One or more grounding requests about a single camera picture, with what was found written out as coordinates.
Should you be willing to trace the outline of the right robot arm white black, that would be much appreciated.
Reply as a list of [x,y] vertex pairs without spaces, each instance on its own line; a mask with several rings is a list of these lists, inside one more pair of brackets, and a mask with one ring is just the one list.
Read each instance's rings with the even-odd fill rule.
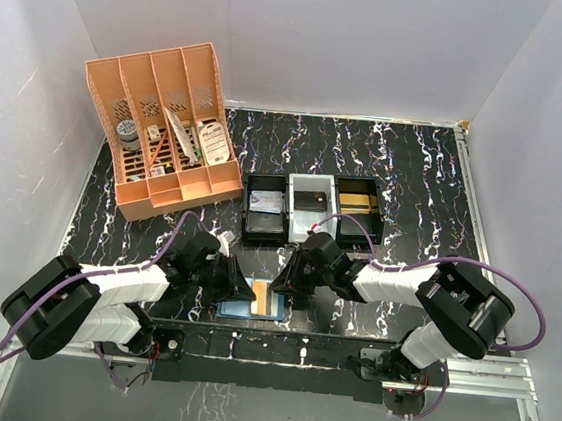
[[463,354],[478,360],[494,345],[515,313],[513,302],[478,267],[450,259],[410,270],[383,270],[350,258],[327,232],[295,248],[270,284],[295,301],[327,287],[344,301],[400,303],[422,308],[429,322],[403,336],[392,350],[372,359],[351,357],[361,371],[412,381],[433,363]]

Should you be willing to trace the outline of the blue leather card holder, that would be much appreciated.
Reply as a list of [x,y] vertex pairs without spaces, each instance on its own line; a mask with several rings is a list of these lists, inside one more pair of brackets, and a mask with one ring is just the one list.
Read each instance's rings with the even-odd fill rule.
[[[251,288],[252,288],[252,282],[254,280],[255,280],[254,278],[249,278],[249,277],[246,280]],[[256,319],[256,320],[266,320],[266,321],[276,322],[276,321],[283,320],[285,305],[284,305],[284,311],[282,312],[282,316],[279,320],[253,317],[250,313],[250,309],[251,309],[251,302],[248,301],[231,301],[231,302],[224,301],[218,303],[217,316],[219,318],[227,318],[227,319],[246,319],[246,320]]]

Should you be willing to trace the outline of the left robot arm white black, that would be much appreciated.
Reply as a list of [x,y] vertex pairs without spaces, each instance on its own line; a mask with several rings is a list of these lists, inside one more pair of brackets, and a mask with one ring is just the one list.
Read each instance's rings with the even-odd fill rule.
[[188,294],[209,305],[256,299],[227,241],[200,231],[155,261],[110,271],[56,256],[5,298],[0,311],[34,360],[90,342],[143,355],[154,333],[143,303],[176,304]]

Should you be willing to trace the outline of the gold orange credit card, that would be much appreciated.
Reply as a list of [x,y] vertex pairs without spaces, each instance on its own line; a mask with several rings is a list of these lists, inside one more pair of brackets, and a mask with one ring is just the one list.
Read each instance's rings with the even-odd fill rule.
[[279,320],[284,311],[284,299],[282,295],[273,292],[269,288],[270,282],[255,279],[252,282],[252,291],[256,299],[251,302],[250,313],[256,318]]

